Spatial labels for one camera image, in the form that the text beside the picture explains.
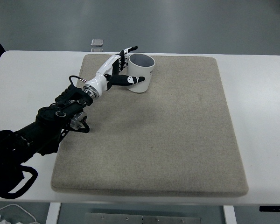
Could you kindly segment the white and black robotic hand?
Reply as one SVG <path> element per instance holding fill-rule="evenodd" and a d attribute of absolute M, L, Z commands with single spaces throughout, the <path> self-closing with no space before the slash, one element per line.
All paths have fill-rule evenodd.
<path fill-rule="evenodd" d="M 89 94 L 91 98 L 98 98 L 113 85 L 132 86 L 145 81 L 144 77 L 120 74 L 120 72 L 128 66 L 128 56 L 130 52 L 135 51 L 137 48 L 137 46 L 129 47 L 110 56 L 98 69 L 95 77 L 84 84 L 82 90 Z"/>

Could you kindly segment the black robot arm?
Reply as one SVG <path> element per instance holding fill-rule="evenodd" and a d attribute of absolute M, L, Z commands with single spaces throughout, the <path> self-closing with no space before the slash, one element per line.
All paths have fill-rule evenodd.
<path fill-rule="evenodd" d="M 84 108 L 97 96 L 88 86 L 71 84 L 48 107 L 39 109 L 35 122 L 13 132 L 0 131 L 0 197 L 15 199 L 25 194 L 38 177 L 24 166 L 34 154 L 56 153 L 68 132 L 88 133 Z"/>

